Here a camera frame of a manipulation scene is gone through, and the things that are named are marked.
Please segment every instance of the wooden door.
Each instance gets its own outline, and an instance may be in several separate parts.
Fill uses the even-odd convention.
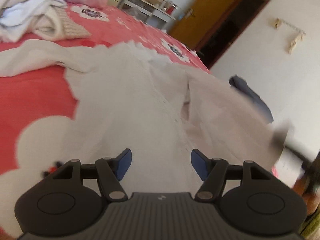
[[[196,0],[189,13],[175,24],[169,35],[194,49],[223,13],[236,0]]]

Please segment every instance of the blue cloth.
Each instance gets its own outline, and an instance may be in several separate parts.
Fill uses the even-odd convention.
[[[237,75],[231,77],[229,79],[229,84],[236,88],[238,91],[243,93],[244,95],[248,96],[254,106],[256,106],[267,118],[269,123],[273,122],[273,116],[271,113],[271,110],[266,105],[266,103],[258,96],[247,84],[247,82],[242,79],[241,77],[238,77]]]

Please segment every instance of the dark door frame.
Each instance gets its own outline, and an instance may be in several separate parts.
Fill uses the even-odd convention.
[[[244,30],[249,26],[249,24],[257,17],[257,15],[263,10],[263,8],[270,2],[270,0],[263,0],[264,2],[260,5],[258,10],[250,17],[243,27],[239,30],[239,32],[233,37],[233,39],[226,45],[223,50],[212,60],[208,69],[210,69],[218,59],[227,51],[227,49],[236,41],[236,39],[244,32]],[[206,35],[202,38],[202,40],[195,47],[196,52],[198,52],[211,38],[211,36],[220,28],[222,23],[228,18],[231,12],[238,6],[241,0],[235,0],[233,4],[226,10],[220,19],[213,25],[213,27],[206,33]]]

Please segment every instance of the white flower pattern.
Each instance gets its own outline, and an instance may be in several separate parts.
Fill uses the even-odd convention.
[[[148,43],[148,42],[149,42],[145,37],[139,36],[139,38],[140,38],[140,40],[142,40],[142,41],[145,42],[145,43]]]
[[[181,61],[190,63],[189,58],[183,55],[182,51],[176,45],[168,43],[165,39],[161,39],[161,43],[165,49],[173,52]]]
[[[108,15],[106,15],[104,12],[97,11],[94,8],[90,8],[89,6],[83,5],[83,6],[72,6],[70,8],[71,11],[76,12],[79,14],[80,17],[90,19],[90,20],[100,20],[104,22],[108,22]]]
[[[197,52],[196,52],[195,50],[190,50],[190,52],[191,52],[191,54],[192,54],[193,56],[198,57],[198,54],[197,54]]]
[[[124,25],[124,27],[126,27],[128,30],[130,30],[130,28],[125,24],[125,22],[123,20],[121,20],[120,17],[117,18],[116,20],[119,24]]]
[[[141,23],[143,23],[143,21],[141,21],[141,20],[138,20],[136,17],[134,17],[133,16],[133,19],[135,20],[135,21],[137,21],[137,22],[141,22]]]

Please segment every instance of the ribbed plastic surface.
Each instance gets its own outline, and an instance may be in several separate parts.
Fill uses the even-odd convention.
[[[25,234],[21,240],[45,237]],[[135,193],[122,203],[110,204],[103,216],[86,230],[55,240],[253,240],[263,239],[228,225],[211,204],[194,201],[189,193]],[[296,240],[300,236],[272,237]]]

